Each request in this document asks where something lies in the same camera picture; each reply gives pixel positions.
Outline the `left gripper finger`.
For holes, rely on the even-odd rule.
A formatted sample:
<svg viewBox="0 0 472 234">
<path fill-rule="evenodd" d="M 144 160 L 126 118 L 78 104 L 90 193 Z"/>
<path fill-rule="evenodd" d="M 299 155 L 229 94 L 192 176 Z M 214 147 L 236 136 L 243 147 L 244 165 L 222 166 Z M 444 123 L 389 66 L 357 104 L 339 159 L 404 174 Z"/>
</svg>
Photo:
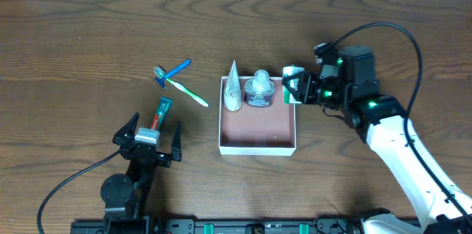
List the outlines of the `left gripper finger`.
<svg viewBox="0 0 472 234">
<path fill-rule="evenodd" d="M 115 145 L 124 145 L 127 140 L 133 139 L 137 123 L 139 119 L 139 113 L 136 112 L 132 118 L 118 130 L 113 136 L 112 143 Z"/>
<path fill-rule="evenodd" d="M 181 151 L 181 122 L 178 123 L 171 143 L 171 159 L 180 162 L 182 159 Z"/>
</svg>

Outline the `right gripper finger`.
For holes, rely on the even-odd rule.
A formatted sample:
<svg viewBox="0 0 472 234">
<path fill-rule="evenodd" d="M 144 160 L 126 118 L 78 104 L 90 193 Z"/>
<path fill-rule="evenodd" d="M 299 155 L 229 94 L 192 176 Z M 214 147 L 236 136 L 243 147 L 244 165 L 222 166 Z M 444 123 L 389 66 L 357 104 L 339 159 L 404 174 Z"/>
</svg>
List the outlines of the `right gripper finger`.
<svg viewBox="0 0 472 234">
<path fill-rule="evenodd" d="M 299 83 L 297 85 L 282 85 L 283 86 L 283 101 L 285 104 L 301 104 L 299 101 Z"/>
<path fill-rule="evenodd" d="M 283 85 L 291 85 L 291 84 L 297 85 L 300 81 L 304 80 L 304 76 L 306 76 L 306 72 L 304 71 L 297 72 L 293 75 L 284 76 L 282 79 L 282 84 Z"/>
</svg>

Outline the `green white soap box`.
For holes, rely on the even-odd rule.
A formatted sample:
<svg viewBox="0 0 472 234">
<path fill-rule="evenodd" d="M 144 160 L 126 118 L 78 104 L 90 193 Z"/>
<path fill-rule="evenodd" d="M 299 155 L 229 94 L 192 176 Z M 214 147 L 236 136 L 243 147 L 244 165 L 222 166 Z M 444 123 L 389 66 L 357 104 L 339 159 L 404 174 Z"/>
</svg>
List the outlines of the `green white soap box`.
<svg viewBox="0 0 472 234">
<path fill-rule="evenodd" d="M 285 80 L 283 84 L 283 100 L 286 104 L 301 104 L 300 101 L 296 99 L 296 97 L 292 94 L 291 90 L 297 91 L 298 90 L 298 83 L 300 77 L 294 77 L 295 74 L 300 72 L 304 72 L 305 69 L 300 66 L 285 66 L 282 69 L 282 76 L 283 78 L 290 77 L 290 79 Z"/>
</svg>

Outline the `blue soap pump bottle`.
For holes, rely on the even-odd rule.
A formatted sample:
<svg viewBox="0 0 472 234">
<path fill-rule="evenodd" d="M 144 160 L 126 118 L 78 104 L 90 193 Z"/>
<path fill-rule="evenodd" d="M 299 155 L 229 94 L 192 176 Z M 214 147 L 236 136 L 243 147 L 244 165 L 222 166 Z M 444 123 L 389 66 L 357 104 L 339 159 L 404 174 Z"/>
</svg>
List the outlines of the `blue soap pump bottle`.
<svg viewBox="0 0 472 234">
<path fill-rule="evenodd" d="M 246 104 L 258 108 L 271 106 L 276 92 L 274 82 L 263 69 L 257 70 L 254 77 L 245 82 L 244 90 Z"/>
</svg>

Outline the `red green toothpaste tube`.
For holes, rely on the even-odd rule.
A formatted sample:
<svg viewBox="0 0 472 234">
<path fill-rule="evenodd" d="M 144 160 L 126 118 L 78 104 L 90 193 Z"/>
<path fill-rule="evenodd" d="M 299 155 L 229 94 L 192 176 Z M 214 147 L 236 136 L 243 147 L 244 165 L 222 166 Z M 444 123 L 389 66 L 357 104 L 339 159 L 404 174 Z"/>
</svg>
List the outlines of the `red green toothpaste tube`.
<svg viewBox="0 0 472 234">
<path fill-rule="evenodd" d="M 159 105 L 156 109 L 156 113 L 153 118 L 153 122 L 150 126 L 152 130 L 155 130 L 155 131 L 159 130 L 172 104 L 173 104 L 172 99 L 168 97 L 161 97 L 159 101 Z"/>
</svg>

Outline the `white lotion tube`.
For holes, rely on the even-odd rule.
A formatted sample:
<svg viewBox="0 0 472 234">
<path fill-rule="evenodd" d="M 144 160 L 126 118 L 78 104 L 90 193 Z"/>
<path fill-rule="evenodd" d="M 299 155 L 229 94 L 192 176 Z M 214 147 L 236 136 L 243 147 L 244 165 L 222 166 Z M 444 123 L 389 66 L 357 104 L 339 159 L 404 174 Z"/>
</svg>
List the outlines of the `white lotion tube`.
<svg viewBox="0 0 472 234">
<path fill-rule="evenodd" d="M 238 111 L 243 104 L 240 78 L 235 61 L 233 61 L 228 78 L 226 79 L 226 85 L 223 90 L 223 101 L 226 109 L 229 111 Z"/>
</svg>

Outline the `green white toothbrush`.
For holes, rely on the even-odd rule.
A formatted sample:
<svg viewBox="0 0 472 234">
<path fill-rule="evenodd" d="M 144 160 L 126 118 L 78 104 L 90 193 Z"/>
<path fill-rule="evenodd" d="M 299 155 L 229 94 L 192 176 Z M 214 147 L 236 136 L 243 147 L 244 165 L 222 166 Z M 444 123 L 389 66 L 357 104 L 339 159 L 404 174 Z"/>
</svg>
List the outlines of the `green white toothbrush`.
<svg viewBox="0 0 472 234">
<path fill-rule="evenodd" d="M 202 97 L 198 96 L 197 94 L 195 94 L 194 92 L 191 92 L 186 86 L 184 86 L 183 84 L 173 80 L 166 72 L 163 68 L 161 68 L 160 66 L 155 66 L 154 67 L 154 73 L 156 75 L 155 79 L 156 81 L 164 88 L 166 89 L 167 87 L 165 86 L 165 83 L 168 82 L 170 83 L 171 85 L 173 85 L 174 87 L 176 87 L 179 91 L 189 95 L 193 100 L 195 100 L 197 103 L 199 103 L 200 105 L 202 105 L 203 107 L 208 107 L 209 104 L 207 101 L 205 101 L 205 99 L 203 99 Z"/>
</svg>

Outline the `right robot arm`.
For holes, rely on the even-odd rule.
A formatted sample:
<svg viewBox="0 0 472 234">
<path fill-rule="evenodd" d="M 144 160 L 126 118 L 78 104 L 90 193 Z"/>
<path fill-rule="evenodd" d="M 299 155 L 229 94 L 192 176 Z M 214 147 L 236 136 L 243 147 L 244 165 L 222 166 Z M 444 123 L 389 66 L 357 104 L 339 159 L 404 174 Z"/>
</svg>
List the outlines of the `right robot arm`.
<svg viewBox="0 0 472 234">
<path fill-rule="evenodd" d="M 282 70 L 285 103 L 340 111 L 339 119 L 385 163 L 401 186 L 417 221 L 385 209 L 361 214 L 343 233 L 470 233 L 471 198 L 445 174 L 418 137 L 398 100 L 379 92 L 375 56 L 364 46 L 314 49 L 320 72 L 298 66 Z"/>
</svg>

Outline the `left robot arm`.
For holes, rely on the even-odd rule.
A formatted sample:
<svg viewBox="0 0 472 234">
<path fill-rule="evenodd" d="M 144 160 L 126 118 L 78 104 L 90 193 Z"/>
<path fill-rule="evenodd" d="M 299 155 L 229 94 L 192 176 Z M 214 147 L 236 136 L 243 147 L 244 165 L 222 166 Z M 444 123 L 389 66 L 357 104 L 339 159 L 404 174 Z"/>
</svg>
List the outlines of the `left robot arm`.
<svg viewBox="0 0 472 234">
<path fill-rule="evenodd" d="M 145 204 L 158 167 L 169 168 L 180 162 L 181 126 L 177 125 L 171 152 L 159 151 L 157 130 L 137 128 L 139 114 L 134 116 L 113 136 L 119 154 L 129 161 L 125 173 L 116 173 L 102 184 L 100 195 L 105 203 L 103 230 L 105 234 L 157 233 L 159 221 L 145 215 Z"/>
</svg>

